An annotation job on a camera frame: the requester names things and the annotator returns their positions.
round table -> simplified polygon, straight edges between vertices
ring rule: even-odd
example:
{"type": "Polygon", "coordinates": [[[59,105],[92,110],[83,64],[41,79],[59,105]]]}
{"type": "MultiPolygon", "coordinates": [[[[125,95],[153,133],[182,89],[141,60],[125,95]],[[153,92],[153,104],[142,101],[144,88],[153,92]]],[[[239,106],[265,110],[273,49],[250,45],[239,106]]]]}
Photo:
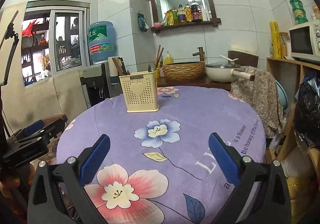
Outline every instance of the round table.
{"type": "Polygon", "coordinates": [[[208,147],[217,132],[240,155],[264,158],[263,125],[249,104],[222,89],[158,88],[157,112],[127,113],[123,95],[71,122],[57,163],[79,156],[106,134],[111,148],[84,188],[109,224],[210,223],[234,186],[208,147]]]}

faucet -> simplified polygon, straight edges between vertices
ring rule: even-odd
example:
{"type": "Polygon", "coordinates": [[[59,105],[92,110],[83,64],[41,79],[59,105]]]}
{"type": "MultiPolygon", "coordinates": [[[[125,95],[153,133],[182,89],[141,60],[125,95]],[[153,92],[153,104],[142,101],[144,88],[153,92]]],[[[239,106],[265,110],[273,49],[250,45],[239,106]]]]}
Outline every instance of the faucet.
{"type": "Polygon", "coordinates": [[[203,51],[203,47],[198,47],[199,51],[196,53],[193,53],[192,56],[200,56],[200,61],[204,61],[204,51],[203,51]]]}

white pot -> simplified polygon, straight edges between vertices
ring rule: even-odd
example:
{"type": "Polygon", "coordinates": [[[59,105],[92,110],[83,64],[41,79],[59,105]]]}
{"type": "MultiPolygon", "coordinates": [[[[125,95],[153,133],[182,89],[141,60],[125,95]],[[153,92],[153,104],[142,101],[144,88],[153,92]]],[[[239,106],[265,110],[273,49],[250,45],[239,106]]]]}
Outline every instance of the white pot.
{"type": "Polygon", "coordinates": [[[205,74],[215,82],[233,82],[239,77],[254,81],[254,75],[246,72],[237,71],[240,65],[235,64],[234,60],[220,55],[222,58],[228,60],[227,64],[207,64],[205,67],[205,74]]]}

blue flower print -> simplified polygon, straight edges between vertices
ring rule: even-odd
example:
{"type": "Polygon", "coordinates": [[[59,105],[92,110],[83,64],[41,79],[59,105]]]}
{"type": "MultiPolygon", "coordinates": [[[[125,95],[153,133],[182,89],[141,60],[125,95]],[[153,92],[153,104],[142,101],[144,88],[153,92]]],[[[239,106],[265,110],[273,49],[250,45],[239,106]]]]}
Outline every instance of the blue flower print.
{"type": "Polygon", "coordinates": [[[174,143],[180,140],[176,131],[180,130],[180,123],[168,119],[150,121],[145,128],[134,132],[134,137],[142,139],[143,147],[160,147],[163,142],[174,143]]]}

cream plastic basket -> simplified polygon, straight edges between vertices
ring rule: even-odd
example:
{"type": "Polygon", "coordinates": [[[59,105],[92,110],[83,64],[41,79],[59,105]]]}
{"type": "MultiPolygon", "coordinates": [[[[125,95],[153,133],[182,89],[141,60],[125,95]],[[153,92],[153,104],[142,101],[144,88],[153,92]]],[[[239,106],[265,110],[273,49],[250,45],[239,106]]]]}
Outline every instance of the cream plastic basket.
{"type": "Polygon", "coordinates": [[[154,112],[159,110],[156,72],[137,72],[120,76],[127,112],[154,112]]]}

